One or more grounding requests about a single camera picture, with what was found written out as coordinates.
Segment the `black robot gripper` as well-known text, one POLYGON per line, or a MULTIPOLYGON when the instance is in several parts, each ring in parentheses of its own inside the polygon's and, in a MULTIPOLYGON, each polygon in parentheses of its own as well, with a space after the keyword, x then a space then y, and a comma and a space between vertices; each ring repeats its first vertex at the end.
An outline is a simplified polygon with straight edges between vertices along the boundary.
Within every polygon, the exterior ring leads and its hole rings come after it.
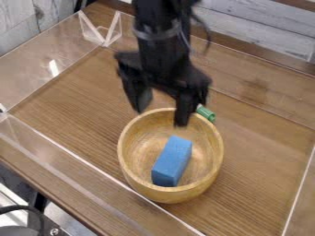
POLYGON ((191 24, 170 21, 151 26, 137 21, 134 35, 137 51, 119 51, 118 74, 134 110, 142 113, 150 106, 153 90, 159 89, 177 100, 175 125, 189 125, 197 106, 205 104, 211 78, 191 62, 191 24))

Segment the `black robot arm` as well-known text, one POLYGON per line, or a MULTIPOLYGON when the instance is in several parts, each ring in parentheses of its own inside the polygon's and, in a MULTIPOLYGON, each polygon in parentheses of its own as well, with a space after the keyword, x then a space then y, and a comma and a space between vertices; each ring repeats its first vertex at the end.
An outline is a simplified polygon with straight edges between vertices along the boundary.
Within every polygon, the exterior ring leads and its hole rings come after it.
POLYGON ((135 51, 119 51, 118 75, 133 108, 143 112, 159 89, 177 101, 174 125, 187 126, 207 103, 213 79, 191 62, 193 6, 201 0, 134 0, 135 51))

